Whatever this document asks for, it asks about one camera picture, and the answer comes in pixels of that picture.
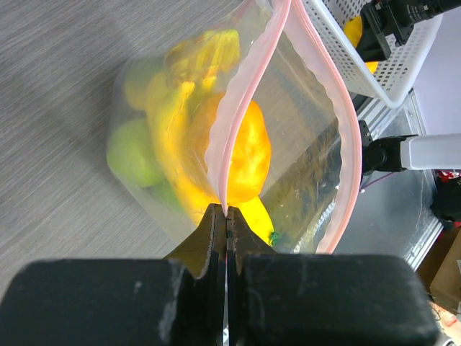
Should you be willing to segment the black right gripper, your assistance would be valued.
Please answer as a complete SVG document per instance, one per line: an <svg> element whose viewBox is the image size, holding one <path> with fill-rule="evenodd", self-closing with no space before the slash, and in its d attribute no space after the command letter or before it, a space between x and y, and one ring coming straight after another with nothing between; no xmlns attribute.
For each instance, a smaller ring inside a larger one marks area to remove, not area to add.
<svg viewBox="0 0 461 346"><path fill-rule="evenodd" d="M419 22L460 7L460 0L390 0L367 3L362 7L363 33L356 51L364 62L389 59L386 36L405 45Z"/></svg>

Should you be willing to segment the yellow green pear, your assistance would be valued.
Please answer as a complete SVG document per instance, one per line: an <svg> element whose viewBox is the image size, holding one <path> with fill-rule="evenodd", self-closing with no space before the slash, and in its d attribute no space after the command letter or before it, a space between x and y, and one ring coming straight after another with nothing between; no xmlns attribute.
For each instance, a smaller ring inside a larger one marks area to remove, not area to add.
<svg viewBox="0 0 461 346"><path fill-rule="evenodd" d="M165 89L164 60L157 56L134 58L127 62L122 91L134 110L154 110L163 102Z"/></svg>

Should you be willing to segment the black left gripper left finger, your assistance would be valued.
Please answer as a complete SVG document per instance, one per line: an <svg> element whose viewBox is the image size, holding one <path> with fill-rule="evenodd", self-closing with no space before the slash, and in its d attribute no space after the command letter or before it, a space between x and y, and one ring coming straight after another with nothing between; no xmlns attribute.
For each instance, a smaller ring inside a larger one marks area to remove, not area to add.
<svg viewBox="0 0 461 346"><path fill-rule="evenodd" d="M223 210L212 203L198 227L166 256L186 267L176 304L186 345L223 344L225 235Z"/></svg>

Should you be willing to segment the yellow banana bunch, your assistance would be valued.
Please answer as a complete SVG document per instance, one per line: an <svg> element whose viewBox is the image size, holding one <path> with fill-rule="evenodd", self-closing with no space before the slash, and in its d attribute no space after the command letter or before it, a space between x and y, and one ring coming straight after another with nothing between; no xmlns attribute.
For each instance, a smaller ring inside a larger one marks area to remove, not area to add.
<svg viewBox="0 0 461 346"><path fill-rule="evenodd" d="M192 122L189 106L196 99L221 93L214 90L219 74L234 68L240 57L240 37L234 29L210 30L178 43L164 58L167 94L158 108L146 110L154 153L194 225L218 197L214 190L209 194L196 185L184 166L185 139ZM251 230L263 241L274 242L274 226L259 196L232 207L240 209Z"/></svg>

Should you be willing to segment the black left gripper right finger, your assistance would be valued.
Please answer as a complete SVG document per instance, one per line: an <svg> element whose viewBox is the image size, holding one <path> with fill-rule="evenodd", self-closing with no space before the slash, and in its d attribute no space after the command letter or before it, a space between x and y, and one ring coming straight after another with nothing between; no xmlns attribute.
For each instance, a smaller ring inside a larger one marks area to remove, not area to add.
<svg viewBox="0 0 461 346"><path fill-rule="evenodd" d="M279 254L255 234L242 212L226 218L230 345L279 344Z"/></svg>

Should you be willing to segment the clear pink zip top bag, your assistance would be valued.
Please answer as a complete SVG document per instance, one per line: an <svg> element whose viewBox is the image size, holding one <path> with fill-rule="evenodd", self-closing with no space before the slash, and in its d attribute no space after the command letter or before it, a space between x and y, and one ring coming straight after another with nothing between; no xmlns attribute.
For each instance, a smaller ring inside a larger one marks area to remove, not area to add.
<svg viewBox="0 0 461 346"><path fill-rule="evenodd" d="M259 193L275 231L268 245L278 252L331 253L357 201L361 139L344 81L303 3L244 1L204 30L145 56L164 59L182 41L228 29L238 31L241 57L234 68L219 74L214 86L223 98L205 151L207 181L218 197L213 204L224 213L232 207L227 201L231 156L253 100L263 112L272 148ZM127 121L145 118L148 123L146 111L125 101L126 64L115 81L109 137ZM165 174L147 188L117 179L174 241L185 240L199 225L182 209Z"/></svg>

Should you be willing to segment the dark green lime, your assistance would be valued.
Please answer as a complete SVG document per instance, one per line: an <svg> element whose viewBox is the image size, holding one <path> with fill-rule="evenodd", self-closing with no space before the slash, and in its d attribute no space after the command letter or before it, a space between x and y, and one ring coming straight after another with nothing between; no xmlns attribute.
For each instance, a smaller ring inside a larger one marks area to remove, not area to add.
<svg viewBox="0 0 461 346"><path fill-rule="evenodd" d="M145 118L127 121L111 134L107 163L117 178L137 187L151 187L164 180Z"/></svg>

